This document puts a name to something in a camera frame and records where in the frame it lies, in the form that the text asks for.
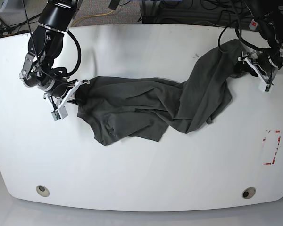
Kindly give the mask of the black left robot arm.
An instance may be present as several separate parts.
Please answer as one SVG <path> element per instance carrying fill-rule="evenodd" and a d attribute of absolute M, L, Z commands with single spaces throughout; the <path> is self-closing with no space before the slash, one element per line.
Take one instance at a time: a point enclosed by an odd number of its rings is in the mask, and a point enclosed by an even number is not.
<path fill-rule="evenodd" d="M 266 80 L 266 83 L 272 83 L 276 72 L 283 66 L 283 14 L 278 9 L 278 0 L 245 0 L 244 4 L 248 8 L 253 17 L 256 26 L 259 27 L 259 33 L 265 39 L 269 48 L 259 48 L 247 42 L 242 38 L 241 20 L 238 17 L 238 22 L 235 27 L 235 32 L 239 40 L 247 47 L 258 53 L 256 59 L 250 59 L 254 69 L 250 68 L 251 74 L 256 73 Z"/>

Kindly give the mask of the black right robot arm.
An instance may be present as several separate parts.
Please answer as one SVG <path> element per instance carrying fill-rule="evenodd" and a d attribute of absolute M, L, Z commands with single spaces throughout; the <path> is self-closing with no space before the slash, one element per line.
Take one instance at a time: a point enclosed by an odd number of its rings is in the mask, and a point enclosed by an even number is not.
<path fill-rule="evenodd" d="M 80 0 L 49 0 L 41 12 L 38 27 L 30 33 L 28 53 L 19 77 L 27 87 L 38 87 L 48 94 L 50 100 L 65 97 L 75 86 L 75 82 L 68 79 L 79 69 L 82 52 L 69 28 L 81 4 Z M 54 60 L 62 51 L 65 34 L 77 48 L 77 62 L 70 72 L 65 67 L 53 68 Z"/>

